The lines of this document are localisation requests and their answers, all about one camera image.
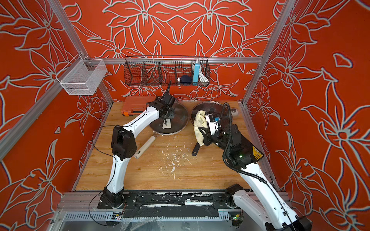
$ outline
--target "red floral wallpaper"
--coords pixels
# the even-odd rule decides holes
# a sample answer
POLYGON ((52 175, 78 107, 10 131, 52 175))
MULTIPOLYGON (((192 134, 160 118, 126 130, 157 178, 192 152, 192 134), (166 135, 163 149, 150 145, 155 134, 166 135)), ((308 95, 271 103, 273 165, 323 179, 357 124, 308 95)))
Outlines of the red floral wallpaper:
POLYGON ((94 96, 58 94, 1 161, 0 230, 46 230, 108 107, 100 90, 94 96))
POLYGON ((45 0, 0 2, 0 139, 77 55, 45 0))
MULTIPOLYGON (((92 58, 191 55, 262 56, 283 0, 97 1, 61 0, 92 58)), ((257 64, 211 66, 205 87, 173 88, 184 100, 239 100, 257 64)), ((108 66, 104 82, 113 99, 156 95, 162 87, 128 87, 121 65, 108 66)))
MULTIPOLYGON (((0 42, 1 139, 77 52, 45 0, 1 1, 0 42)), ((108 107, 100 90, 94 96, 62 90, 50 103, 0 162, 0 230, 46 230, 108 107)))
POLYGON ((370 229, 369 24, 369 1, 297 1, 248 102, 314 230, 370 229))

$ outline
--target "metal tool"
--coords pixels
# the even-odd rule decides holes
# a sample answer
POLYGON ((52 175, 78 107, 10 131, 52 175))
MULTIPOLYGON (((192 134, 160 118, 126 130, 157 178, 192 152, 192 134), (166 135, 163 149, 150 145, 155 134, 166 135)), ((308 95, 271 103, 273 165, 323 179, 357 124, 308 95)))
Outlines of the metal tool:
POLYGON ((223 150, 222 160, 225 165, 240 174, 263 205, 259 206, 246 195, 243 187, 235 184, 227 188, 228 206, 237 206, 244 210, 264 231, 311 230, 312 224, 308 218, 299 217, 268 182, 257 163, 264 154, 240 133, 236 124, 232 124, 232 112, 228 103, 224 103, 221 112, 225 109, 228 111, 227 117, 224 113, 205 114, 208 127, 199 127, 204 137, 203 143, 205 146, 213 143, 223 150))
POLYGON ((159 118, 149 124, 149 127, 161 135, 174 135, 186 127, 189 122, 188 110, 180 103, 174 103, 173 119, 169 119, 171 127, 164 126, 165 120, 159 118))
MULTIPOLYGON (((199 112, 199 111, 205 111, 206 114, 211 114, 211 113, 218 113, 218 114, 221 114, 221 111, 222 111, 222 104, 221 103, 218 103, 218 102, 215 102, 215 101, 204 101, 204 102, 201 102, 199 104, 197 104, 191 111, 191 117, 190 117, 190 120, 191 120, 191 123, 194 125, 194 120, 195 120, 195 116, 196 114, 199 112)), ((194 146, 194 149, 192 151, 192 155, 193 156, 196 156, 198 151, 199 151, 199 148, 201 146, 198 144, 198 142, 195 144, 194 146)))

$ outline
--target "yellow cloth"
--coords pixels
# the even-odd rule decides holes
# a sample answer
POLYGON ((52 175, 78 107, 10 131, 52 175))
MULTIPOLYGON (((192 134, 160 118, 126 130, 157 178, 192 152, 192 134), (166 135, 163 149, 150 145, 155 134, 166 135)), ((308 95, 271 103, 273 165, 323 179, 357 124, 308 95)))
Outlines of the yellow cloth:
POLYGON ((202 133, 199 131, 199 127, 201 128, 207 128, 207 121, 205 117, 206 112, 205 111, 199 111, 197 112, 195 119, 194 119, 194 132, 195 132, 195 138, 200 144, 200 146, 204 145, 203 140, 204 137, 202 133))

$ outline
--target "warning label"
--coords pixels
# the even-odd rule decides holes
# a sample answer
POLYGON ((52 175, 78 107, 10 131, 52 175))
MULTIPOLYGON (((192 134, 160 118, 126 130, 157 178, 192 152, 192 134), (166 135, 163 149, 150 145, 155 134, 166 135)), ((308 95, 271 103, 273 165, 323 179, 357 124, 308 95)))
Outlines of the warning label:
POLYGON ((253 155, 257 160, 261 159, 263 154, 253 146, 253 155))

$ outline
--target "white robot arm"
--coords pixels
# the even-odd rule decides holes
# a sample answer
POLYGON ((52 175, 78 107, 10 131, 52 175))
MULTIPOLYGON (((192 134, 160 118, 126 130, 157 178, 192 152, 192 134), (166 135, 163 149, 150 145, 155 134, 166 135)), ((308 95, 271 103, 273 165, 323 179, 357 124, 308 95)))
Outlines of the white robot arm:
POLYGON ((162 97, 149 103, 149 106, 131 122, 113 129, 112 135, 112 170, 107 186, 103 190, 100 201, 112 208, 119 208, 123 204, 122 192, 124 178, 130 158, 135 154, 137 146, 135 138, 151 122, 161 118, 163 120, 174 118, 172 108, 175 98, 169 94, 171 82, 162 97))
MULTIPOLYGON (((231 115, 230 106, 224 104, 231 115)), ((217 113, 205 115, 208 128, 199 128, 206 146, 211 143, 224 150, 224 163, 249 184, 262 206, 248 196, 238 184, 227 189, 228 204, 244 210, 263 231, 309 231, 312 228, 307 217, 298 217, 276 192, 257 163, 263 154, 232 124, 232 118, 217 113)))

